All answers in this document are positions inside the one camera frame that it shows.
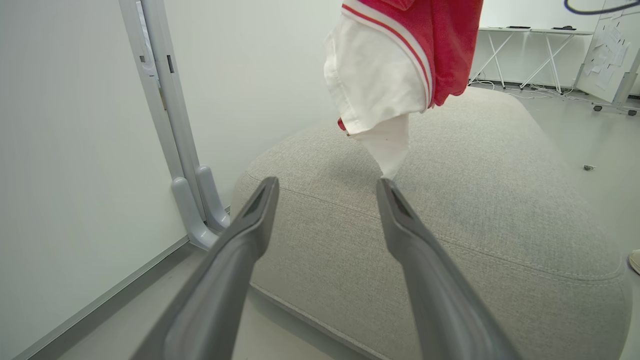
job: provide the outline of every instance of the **baseboard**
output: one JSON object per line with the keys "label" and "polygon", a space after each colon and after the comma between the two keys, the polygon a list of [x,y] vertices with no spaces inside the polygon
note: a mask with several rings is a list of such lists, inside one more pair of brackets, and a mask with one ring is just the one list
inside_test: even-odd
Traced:
{"label": "baseboard", "polygon": [[[168,249],[160,253],[160,255],[154,257],[151,261],[137,269],[133,274],[129,275],[116,286],[102,294],[99,298],[82,308],[82,310],[78,311],[74,316],[71,316],[67,321],[53,329],[42,339],[36,341],[36,343],[28,347],[25,351],[14,357],[13,360],[44,360],[59,358],[59,356],[64,354],[64,352],[73,347],[78,341],[91,332],[92,328],[96,328],[102,323],[102,321],[115,313],[115,311],[117,311],[117,309],[122,305],[122,302],[126,304],[128,300],[132,299],[132,295],[134,294],[130,293],[131,291],[128,294],[126,292],[129,285],[133,282],[139,281],[140,278],[146,275],[149,270],[154,268],[158,263],[160,263],[160,261],[167,258],[169,255],[172,255],[176,250],[188,243],[188,241],[189,238],[187,236],[178,240],[178,242],[171,245]],[[153,279],[147,279],[146,282],[152,282],[152,280]]]}
{"label": "baseboard", "polygon": [[[502,83],[500,82],[500,80],[496,80],[496,79],[486,79],[486,80],[484,80],[484,79],[483,79],[483,80],[478,80],[478,79],[476,79],[476,80],[474,80],[474,81],[489,81],[490,83],[494,84],[495,86],[498,86],[498,87],[502,86]],[[505,82],[504,82],[504,84],[505,84],[505,86],[509,86],[509,87],[518,87],[518,88],[519,88],[519,87],[520,87],[520,84],[522,84],[522,83],[514,83],[514,82],[512,82],[512,81],[505,81]],[[536,86],[541,86],[541,87],[546,88],[546,89],[549,89],[549,90],[555,90],[555,89],[556,89],[556,86],[555,86],[555,85],[551,85],[551,84],[540,84],[540,83],[536,83]],[[576,88],[574,88],[574,87],[572,87],[572,86],[562,86],[562,85],[561,85],[561,86],[560,86],[560,90],[561,90],[563,93],[566,93],[566,92],[571,91],[571,92],[578,92],[578,93],[581,93],[581,94],[586,94],[586,92],[584,92],[584,91],[582,91],[582,90],[579,90],[579,89],[576,89]],[[640,95],[629,94],[629,97],[628,97],[628,98],[629,98],[629,99],[636,99],[636,100],[640,100]]]}

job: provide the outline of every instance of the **desk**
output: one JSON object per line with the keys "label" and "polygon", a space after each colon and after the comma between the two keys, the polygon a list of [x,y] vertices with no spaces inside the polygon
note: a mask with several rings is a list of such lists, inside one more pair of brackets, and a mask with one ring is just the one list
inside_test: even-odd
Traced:
{"label": "desk", "polygon": [[[506,86],[504,86],[504,80],[502,78],[502,71],[500,71],[500,63],[498,62],[498,52],[500,51],[500,49],[502,49],[504,44],[506,44],[507,41],[509,41],[509,39],[513,36],[513,34],[515,34],[515,33],[528,33],[528,32],[530,32],[530,30],[531,29],[479,28],[479,31],[485,31],[486,34],[489,36],[489,44],[491,44],[491,50],[493,50],[493,55],[491,55],[491,57],[489,57],[489,60],[487,60],[486,63],[484,63],[484,65],[482,65],[480,70],[478,70],[476,72],[476,74],[471,79],[469,79],[469,83],[473,82],[473,80],[475,80],[478,77],[478,75],[480,75],[480,72],[482,72],[482,70],[484,70],[484,68],[491,62],[491,60],[495,59],[495,64],[496,64],[496,66],[498,66],[498,74],[500,75],[500,82],[502,83],[502,88],[503,89],[507,88]],[[493,46],[493,40],[491,39],[491,32],[492,31],[510,33],[509,36],[507,37],[507,39],[502,42],[502,45],[498,46],[497,50]]]}
{"label": "desk", "polygon": [[[562,90],[560,89],[560,80],[558,79],[558,73],[556,70],[556,62],[554,61],[554,56],[557,55],[560,50],[562,50],[566,44],[569,43],[569,40],[571,40],[574,36],[576,35],[593,35],[593,31],[578,31],[578,30],[555,30],[555,29],[531,29],[530,30],[531,33],[539,33],[539,34],[544,34],[545,39],[547,40],[547,49],[549,50],[549,57],[547,58],[547,60],[542,63],[542,65],[540,65],[540,67],[538,67],[538,69],[531,74],[531,76],[529,76],[528,79],[526,79],[522,84],[520,84],[520,88],[524,88],[530,81],[531,79],[540,72],[540,70],[542,70],[543,67],[545,67],[546,64],[548,64],[551,61],[551,68],[553,69],[554,72],[554,80],[556,81],[556,90],[561,94]],[[564,40],[564,42],[560,45],[560,47],[556,50],[556,51],[552,51],[551,50],[551,44],[549,43],[549,36],[548,34],[556,34],[556,35],[568,35],[566,40]]]}

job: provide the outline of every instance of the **white wall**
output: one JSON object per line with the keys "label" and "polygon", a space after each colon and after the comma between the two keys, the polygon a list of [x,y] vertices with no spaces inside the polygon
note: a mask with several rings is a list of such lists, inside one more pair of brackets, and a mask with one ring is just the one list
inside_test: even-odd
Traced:
{"label": "white wall", "polygon": [[[572,0],[602,8],[604,0]],[[340,0],[165,0],[182,89],[203,164],[210,165],[224,204],[251,160],[287,135],[338,117],[323,79],[323,40],[340,15]],[[485,0],[482,26],[572,25],[593,30],[598,16],[572,15],[562,0]],[[501,35],[495,41],[501,43]],[[557,57],[571,86],[591,36],[575,38]],[[563,37],[551,36],[557,47]],[[491,55],[486,34],[473,69]],[[506,81],[524,80],[547,58],[544,38],[515,35],[500,53]],[[498,79],[495,65],[483,78]],[[535,79],[553,82],[550,68]]]}
{"label": "white wall", "polygon": [[[602,9],[604,0],[571,0],[570,4],[580,9]],[[594,31],[599,15],[575,15],[564,8],[562,0],[484,0],[480,18],[481,27],[492,26],[530,26],[537,29],[550,29],[571,25],[578,30]],[[492,33],[495,47],[506,39],[507,34]],[[550,35],[553,50],[557,49],[566,36]],[[554,58],[558,69],[558,78],[562,86],[571,87],[580,70],[580,65],[589,49],[592,36],[576,36]],[[493,54],[487,33],[480,32],[476,45],[473,76]],[[547,42],[542,34],[515,34],[500,50],[499,61],[505,81],[522,82],[526,80],[548,58]],[[491,61],[479,79],[499,80],[497,67]],[[554,84],[550,64],[539,72],[533,81],[538,84]]]}
{"label": "white wall", "polygon": [[339,0],[165,0],[201,164],[224,205],[259,154],[300,129],[335,122],[324,38]]}
{"label": "white wall", "polygon": [[0,359],[185,234],[118,1],[0,2]]}

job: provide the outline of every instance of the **floor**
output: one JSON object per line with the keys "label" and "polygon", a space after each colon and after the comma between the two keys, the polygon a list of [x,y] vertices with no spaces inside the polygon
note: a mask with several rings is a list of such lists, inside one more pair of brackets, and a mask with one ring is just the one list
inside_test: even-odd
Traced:
{"label": "floor", "polygon": [[[537,94],[503,90],[521,97]],[[576,95],[587,99],[586,95]],[[573,169],[580,190],[628,253],[640,249],[640,115],[592,110],[590,102],[559,97],[520,99]],[[640,101],[633,105],[640,107]],[[587,172],[582,167],[593,165]],[[190,245],[157,265],[159,277],[143,281],[136,296],[96,324],[89,335],[59,356],[64,360],[127,359],[164,307],[199,264],[204,253]],[[633,276],[634,311],[622,360],[640,358],[640,276]],[[364,359],[360,354],[299,321],[249,291],[234,360]]]}

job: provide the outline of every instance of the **gray upholstery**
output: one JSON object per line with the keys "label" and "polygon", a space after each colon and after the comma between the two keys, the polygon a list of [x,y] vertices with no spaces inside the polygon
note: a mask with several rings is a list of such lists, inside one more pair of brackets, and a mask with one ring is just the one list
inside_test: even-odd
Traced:
{"label": "gray upholstery", "polygon": [[[375,197],[380,170],[335,125],[293,136],[238,180],[232,211],[280,178],[252,285],[371,357],[418,359],[401,267]],[[415,115],[394,179],[526,359],[617,359],[630,290],[615,242],[514,98],[468,88]]]}

